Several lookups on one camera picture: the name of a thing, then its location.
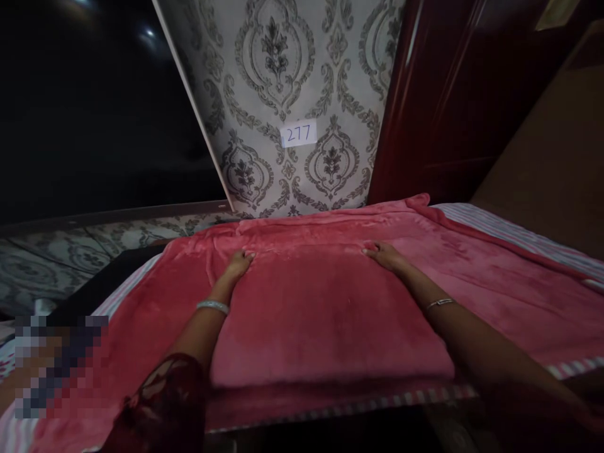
pink blanket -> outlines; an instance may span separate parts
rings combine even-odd
[[[101,444],[124,395],[166,352],[239,248],[257,257],[233,294],[216,346],[208,428],[453,379],[442,341],[408,291],[361,254],[369,239],[391,242],[543,365],[604,352],[604,298],[579,283],[582,274],[450,221],[428,201],[423,194],[358,210],[241,221],[172,242],[112,319],[103,347],[108,366],[86,373],[102,383],[100,401],[72,391],[69,404],[38,423],[33,450]],[[100,402],[93,420],[78,417]]]

mattress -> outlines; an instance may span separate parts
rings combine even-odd
[[[450,203],[433,206],[442,210],[451,220],[468,225],[491,236],[514,243],[515,245],[538,255],[572,267],[593,278],[594,282],[604,282],[604,263],[589,258],[577,250],[555,243],[543,236],[532,233],[518,225],[492,215],[471,204]],[[109,319],[120,307],[120,303],[146,273],[159,260],[160,255],[150,259],[145,265],[134,272],[95,312],[93,315],[107,315]],[[0,379],[6,377],[14,369],[14,349],[19,339],[12,340],[0,350]],[[604,366],[604,357],[577,357],[577,360],[551,364],[548,370],[558,379],[566,379],[577,374],[588,372]],[[325,408],[322,411],[311,411],[287,417],[287,419],[266,420],[265,423],[293,422],[312,420],[316,418],[337,417],[350,415],[378,408],[414,405],[428,402],[439,402],[475,396],[476,392],[470,386],[449,386],[417,391],[401,395],[384,395],[365,403],[346,405],[342,407]],[[9,407],[0,419],[0,450],[5,452],[26,452],[30,447],[30,439],[37,419],[17,420],[14,417],[14,404]],[[226,431],[246,427],[228,427],[218,431]]]

number label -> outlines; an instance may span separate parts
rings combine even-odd
[[[285,125],[279,132],[284,148],[316,143],[316,119],[296,121]]]

wooden door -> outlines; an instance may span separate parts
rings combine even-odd
[[[368,203],[467,201],[604,2],[535,31],[547,0],[407,0]]]

bracelet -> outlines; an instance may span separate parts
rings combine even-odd
[[[431,309],[433,306],[435,305],[445,305],[448,303],[452,303],[452,302],[457,302],[455,299],[441,299],[441,300],[437,300],[436,302],[432,302],[430,305],[428,305],[425,309],[425,311],[428,311],[429,309]]]
[[[225,315],[228,316],[228,312],[231,311],[229,307],[224,305],[223,303],[216,301],[202,301],[197,304],[197,309],[200,308],[214,308],[216,310],[222,311]]]

